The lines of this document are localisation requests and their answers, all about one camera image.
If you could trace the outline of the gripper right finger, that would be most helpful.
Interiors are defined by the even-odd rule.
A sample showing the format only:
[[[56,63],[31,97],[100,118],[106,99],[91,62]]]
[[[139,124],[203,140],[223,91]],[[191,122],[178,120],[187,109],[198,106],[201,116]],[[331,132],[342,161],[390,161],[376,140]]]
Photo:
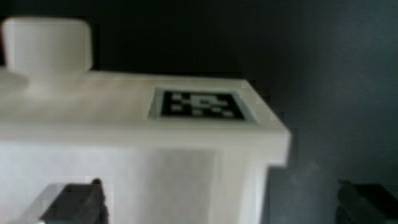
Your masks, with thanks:
[[[398,224],[398,185],[340,182],[335,224]]]

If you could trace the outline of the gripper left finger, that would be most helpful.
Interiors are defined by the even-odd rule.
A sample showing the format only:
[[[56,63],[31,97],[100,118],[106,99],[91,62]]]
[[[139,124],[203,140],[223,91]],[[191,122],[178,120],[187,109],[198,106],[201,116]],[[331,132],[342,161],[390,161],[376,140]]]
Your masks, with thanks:
[[[102,179],[70,183],[50,204],[31,208],[20,224],[109,224],[107,196]]]

